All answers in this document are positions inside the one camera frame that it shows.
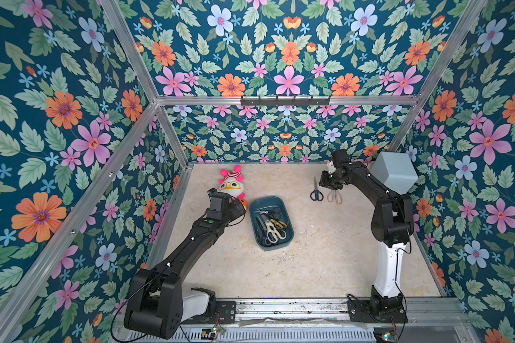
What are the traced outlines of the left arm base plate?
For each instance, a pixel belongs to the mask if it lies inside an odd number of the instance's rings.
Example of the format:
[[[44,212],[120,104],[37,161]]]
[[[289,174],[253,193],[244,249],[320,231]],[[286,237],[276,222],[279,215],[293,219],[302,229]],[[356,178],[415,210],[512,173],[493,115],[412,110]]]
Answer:
[[[195,317],[199,324],[233,324],[235,322],[237,303],[235,301],[217,301],[210,304],[207,311]]]

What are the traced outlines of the small black scissors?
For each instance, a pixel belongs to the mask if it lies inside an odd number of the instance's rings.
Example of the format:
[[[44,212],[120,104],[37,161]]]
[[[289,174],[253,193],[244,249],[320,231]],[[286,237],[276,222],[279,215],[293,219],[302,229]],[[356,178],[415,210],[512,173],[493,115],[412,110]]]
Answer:
[[[318,189],[318,181],[316,177],[313,179],[313,191],[310,193],[310,199],[314,202],[321,202],[324,200],[323,193]]]

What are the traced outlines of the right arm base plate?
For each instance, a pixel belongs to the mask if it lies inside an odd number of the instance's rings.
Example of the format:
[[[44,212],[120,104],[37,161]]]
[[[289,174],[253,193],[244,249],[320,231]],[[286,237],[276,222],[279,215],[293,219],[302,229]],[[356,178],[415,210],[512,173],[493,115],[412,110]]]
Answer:
[[[400,293],[397,297],[373,295],[369,300],[361,300],[348,294],[348,315],[353,322],[372,324],[406,324],[406,299]]]

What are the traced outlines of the yellow black scissors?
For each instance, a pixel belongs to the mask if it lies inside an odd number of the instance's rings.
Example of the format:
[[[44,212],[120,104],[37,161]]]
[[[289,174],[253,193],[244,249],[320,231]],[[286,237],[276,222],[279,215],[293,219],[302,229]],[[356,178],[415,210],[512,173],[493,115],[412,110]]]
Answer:
[[[277,230],[287,230],[288,228],[287,224],[282,221],[276,220],[274,218],[270,218],[270,221]]]

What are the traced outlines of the teal plastic storage box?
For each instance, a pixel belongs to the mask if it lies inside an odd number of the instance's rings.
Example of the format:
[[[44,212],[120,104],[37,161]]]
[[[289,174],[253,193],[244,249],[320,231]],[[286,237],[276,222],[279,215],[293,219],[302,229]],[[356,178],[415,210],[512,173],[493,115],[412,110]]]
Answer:
[[[280,197],[263,197],[250,204],[250,219],[255,240],[265,250],[276,250],[291,243],[295,232]]]

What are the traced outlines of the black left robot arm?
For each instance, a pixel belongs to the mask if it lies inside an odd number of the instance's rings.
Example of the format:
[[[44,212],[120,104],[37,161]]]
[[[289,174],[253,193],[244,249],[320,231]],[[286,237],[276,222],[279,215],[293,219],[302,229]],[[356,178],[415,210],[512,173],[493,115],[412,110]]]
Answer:
[[[208,191],[210,206],[194,221],[186,238],[163,261],[141,269],[132,278],[125,303],[124,328],[170,339],[193,317],[212,319],[216,312],[213,291],[194,288],[183,294],[183,283],[196,262],[233,221],[244,217],[245,206],[236,197]]]

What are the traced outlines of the pink handled scissors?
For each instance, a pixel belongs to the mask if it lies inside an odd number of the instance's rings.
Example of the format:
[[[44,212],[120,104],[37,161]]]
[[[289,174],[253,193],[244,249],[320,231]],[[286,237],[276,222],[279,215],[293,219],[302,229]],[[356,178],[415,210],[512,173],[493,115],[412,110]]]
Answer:
[[[327,201],[330,203],[342,204],[343,197],[340,194],[339,190],[330,190],[330,192],[327,195]]]

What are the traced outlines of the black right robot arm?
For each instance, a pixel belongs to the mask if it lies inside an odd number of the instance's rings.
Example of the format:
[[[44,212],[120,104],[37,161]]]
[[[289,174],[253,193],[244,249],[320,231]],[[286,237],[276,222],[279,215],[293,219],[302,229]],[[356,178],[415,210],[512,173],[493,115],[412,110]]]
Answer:
[[[352,159],[346,150],[333,152],[319,186],[338,192],[352,185],[374,206],[370,230],[378,242],[378,271],[368,300],[348,296],[350,320],[366,323],[405,324],[406,298],[400,286],[403,256],[411,251],[413,201],[408,195],[418,176],[411,158],[400,152],[381,152],[371,167]]]

